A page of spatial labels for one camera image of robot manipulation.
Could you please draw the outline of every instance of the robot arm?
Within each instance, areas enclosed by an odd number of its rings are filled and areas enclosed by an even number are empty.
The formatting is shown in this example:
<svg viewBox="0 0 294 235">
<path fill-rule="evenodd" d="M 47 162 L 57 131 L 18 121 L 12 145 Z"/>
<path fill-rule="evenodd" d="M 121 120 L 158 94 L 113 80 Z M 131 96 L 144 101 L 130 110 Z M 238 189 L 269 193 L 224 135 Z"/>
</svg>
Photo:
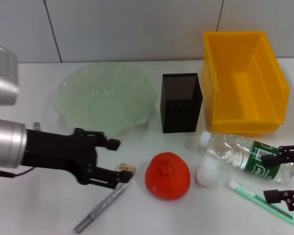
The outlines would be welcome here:
<svg viewBox="0 0 294 235">
<path fill-rule="evenodd" d="M 17 56 L 0 47 L 0 105 L 14 105 L 18 93 Z M 115 188 L 118 183 L 128 183 L 132 173 L 97 167 L 95 147 L 116 151 L 119 145 L 120 141 L 108 140 L 102 132 L 76 128 L 72 135 L 63 136 L 28 130 L 24 124 L 0 119 L 0 167 L 66 170 L 80 184 Z M 26 172 L 16 175 L 0 170 L 0 176 L 14 178 Z"/>
<path fill-rule="evenodd" d="M 277 156 L 270 154 L 261 156 L 263 166 L 273 167 L 284 163 L 294 163 L 294 146 L 280 146 Z M 264 196 L 267 203 L 280 203 L 285 201 L 288 209 L 294 211 L 294 190 L 266 190 Z"/>
</svg>

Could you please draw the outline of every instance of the green utility knife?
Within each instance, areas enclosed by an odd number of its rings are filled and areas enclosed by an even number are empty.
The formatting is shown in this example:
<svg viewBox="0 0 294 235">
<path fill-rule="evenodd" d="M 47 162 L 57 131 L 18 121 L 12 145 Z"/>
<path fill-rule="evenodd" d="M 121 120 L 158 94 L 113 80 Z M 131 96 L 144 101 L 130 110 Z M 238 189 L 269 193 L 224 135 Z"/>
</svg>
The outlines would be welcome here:
<svg viewBox="0 0 294 235">
<path fill-rule="evenodd" d="M 240 195 L 248 198 L 250 201 L 258 204 L 262 208 L 270 211 L 271 213 L 275 214 L 276 216 L 280 217 L 281 219 L 294 225 L 294 215 L 293 214 L 289 213 L 288 211 L 283 210 L 282 208 L 279 208 L 275 204 L 267 203 L 266 200 L 262 196 L 252 192 L 251 190 L 245 188 L 244 186 L 235 182 L 234 180 L 232 180 L 230 182 L 229 186 L 231 189 L 233 189 L 234 191 L 236 191 Z"/>
</svg>

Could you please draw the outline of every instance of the bottle label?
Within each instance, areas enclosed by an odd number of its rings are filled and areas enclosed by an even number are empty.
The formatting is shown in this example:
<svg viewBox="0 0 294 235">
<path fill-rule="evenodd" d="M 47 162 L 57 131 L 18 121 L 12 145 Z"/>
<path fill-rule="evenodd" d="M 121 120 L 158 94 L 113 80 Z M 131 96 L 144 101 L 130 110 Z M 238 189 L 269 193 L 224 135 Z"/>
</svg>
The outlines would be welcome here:
<svg viewBox="0 0 294 235">
<path fill-rule="evenodd" d="M 244 170 L 267 179 L 274 179 L 279 171 L 280 165 L 264 168 L 261 162 L 261 156 L 268 154 L 274 154 L 276 156 L 278 153 L 278 148 L 254 141 Z"/>
</svg>

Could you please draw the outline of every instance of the silver device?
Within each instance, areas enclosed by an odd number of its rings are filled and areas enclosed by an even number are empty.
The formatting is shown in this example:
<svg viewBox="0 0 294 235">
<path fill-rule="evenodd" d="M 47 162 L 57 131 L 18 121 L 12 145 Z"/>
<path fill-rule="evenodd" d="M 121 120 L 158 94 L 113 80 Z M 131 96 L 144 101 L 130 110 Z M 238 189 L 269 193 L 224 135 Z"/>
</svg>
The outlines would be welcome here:
<svg viewBox="0 0 294 235">
<path fill-rule="evenodd" d="M 17 56 L 0 47 L 0 105 L 13 105 L 19 93 Z"/>
<path fill-rule="evenodd" d="M 13 105 L 18 93 L 17 56 L 0 47 L 0 105 Z M 0 177 L 14 178 L 40 167 L 66 170 L 82 185 L 115 188 L 118 183 L 128 183 L 131 179 L 132 172 L 97 167 L 96 147 L 116 151 L 121 144 L 119 140 L 108 139 L 103 132 L 80 128 L 68 136 L 34 129 L 0 119 L 0 167 L 32 167 L 20 174 L 0 170 Z"/>
<path fill-rule="evenodd" d="M 0 105 L 14 105 L 19 93 L 17 55 L 0 47 Z M 0 119 L 0 167 L 16 168 L 26 145 L 24 124 Z"/>
</svg>

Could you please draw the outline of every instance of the white wall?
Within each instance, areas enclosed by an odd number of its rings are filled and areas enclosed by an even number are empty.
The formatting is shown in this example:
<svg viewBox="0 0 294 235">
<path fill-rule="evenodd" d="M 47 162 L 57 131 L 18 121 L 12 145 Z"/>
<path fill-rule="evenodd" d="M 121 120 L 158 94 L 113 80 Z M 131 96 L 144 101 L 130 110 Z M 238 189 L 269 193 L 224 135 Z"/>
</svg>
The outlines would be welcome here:
<svg viewBox="0 0 294 235">
<path fill-rule="evenodd" d="M 224 0 L 218 31 L 265 31 L 277 57 L 294 57 L 294 0 Z"/>
<path fill-rule="evenodd" d="M 47 0 L 64 62 L 190 60 L 223 0 Z M 218 31 L 267 32 L 294 57 L 294 0 L 224 0 Z M 0 0 L 0 45 L 20 62 L 59 62 L 44 0 Z"/>
<path fill-rule="evenodd" d="M 47 0 L 64 62 L 189 60 L 203 55 L 222 0 Z"/>
<path fill-rule="evenodd" d="M 43 0 L 0 0 L 0 46 L 19 62 L 59 62 Z"/>
</svg>

